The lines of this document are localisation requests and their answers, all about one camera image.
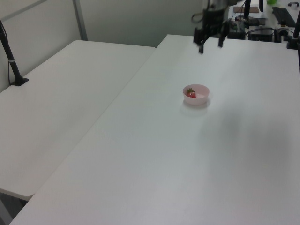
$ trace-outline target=desk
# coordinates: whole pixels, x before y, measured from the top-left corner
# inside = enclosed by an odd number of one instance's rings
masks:
[[[298,52],[192,40],[163,40],[11,225],[300,224]]]
[[[154,49],[75,41],[0,93],[0,192],[29,200]]]

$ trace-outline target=keyboard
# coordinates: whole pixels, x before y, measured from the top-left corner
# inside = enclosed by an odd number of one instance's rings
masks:
[[[280,8],[280,7],[272,7],[273,13],[276,19],[278,20],[278,24],[281,24],[282,20],[285,20],[285,24],[288,27],[295,27],[296,23],[289,14],[289,12],[286,10],[286,8]]]

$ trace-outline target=white bowl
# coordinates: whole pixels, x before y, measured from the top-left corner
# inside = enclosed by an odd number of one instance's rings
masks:
[[[187,96],[187,90],[192,88],[196,94],[196,98]],[[191,84],[186,86],[183,90],[184,100],[191,105],[202,105],[206,103],[210,90],[201,84]]]

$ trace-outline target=white wall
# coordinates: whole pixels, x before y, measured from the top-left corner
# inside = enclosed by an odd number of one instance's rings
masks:
[[[71,0],[47,0],[3,22],[21,75],[80,40]],[[8,60],[0,45],[0,92],[8,87]]]
[[[203,0],[80,0],[88,40],[157,47],[167,34],[193,35]]]

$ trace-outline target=strawberry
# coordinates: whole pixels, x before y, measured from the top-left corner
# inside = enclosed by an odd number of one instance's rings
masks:
[[[190,98],[196,98],[196,94],[192,88],[187,89],[187,96]]]

